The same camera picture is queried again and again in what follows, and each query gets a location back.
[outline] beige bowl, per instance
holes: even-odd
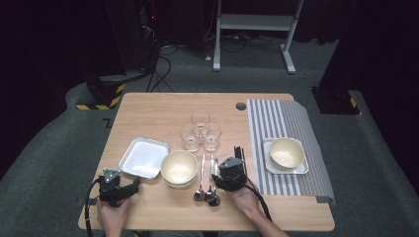
[[[272,142],[271,158],[280,169],[298,167],[305,159],[301,142],[295,138],[281,137]]]
[[[193,182],[197,172],[197,158],[189,151],[172,151],[161,163],[161,175],[173,188],[187,187]]]

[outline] white metal frame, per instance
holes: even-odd
[[[221,0],[218,0],[217,17],[216,17],[216,36],[215,48],[213,54],[214,71],[221,69],[221,50],[220,50],[220,33],[221,29],[231,30],[259,30],[259,31],[279,31],[289,32],[286,44],[281,44],[281,52],[290,74],[295,74],[295,67],[290,56],[290,45],[293,41],[293,33],[298,23],[299,13],[301,12],[304,0],[298,0],[296,9],[291,16],[271,16],[271,15],[239,15],[239,14],[222,14]]]

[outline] striped placemat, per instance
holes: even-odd
[[[256,185],[262,195],[316,196],[333,203],[332,185],[305,108],[296,101],[247,100]],[[265,165],[263,141],[293,137],[301,141],[306,174],[272,174]]]

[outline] metal spoon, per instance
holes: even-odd
[[[215,197],[215,194],[212,191],[212,170],[213,170],[213,155],[210,156],[210,172],[209,172],[209,190],[206,192],[205,200],[210,202]]]
[[[216,171],[218,170],[218,159],[215,158],[215,171],[213,172],[216,175]],[[210,206],[218,206],[219,205],[219,196],[216,194],[216,184],[213,185],[213,193],[215,196],[213,200],[209,202]]]
[[[201,165],[201,180],[200,188],[194,194],[194,200],[199,201],[203,200],[206,197],[206,193],[203,190],[203,175],[204,175],[204,164],[206,163],[206,155],[203,155],[203,163]]]

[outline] small square plate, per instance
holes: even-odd
[[[132,141],[120,162],[120,170],[148,180],[156,178],[169,146],[161,141],[138,137]]]
[[[265,164],[266,169],[268,169],[269,172],[275,175],[303,175],[308,172],[308,163],[307,159],[305,158],[302,164],[297,166],[293,169],[287,169],[282,170],[280,167],[278,167],[271,159],[271,155],[269,154],[269,150],[271,148],[272,142],[276,138],[266,138],[263,140],[263,151],[264,151],[264,157],[265,157]]]

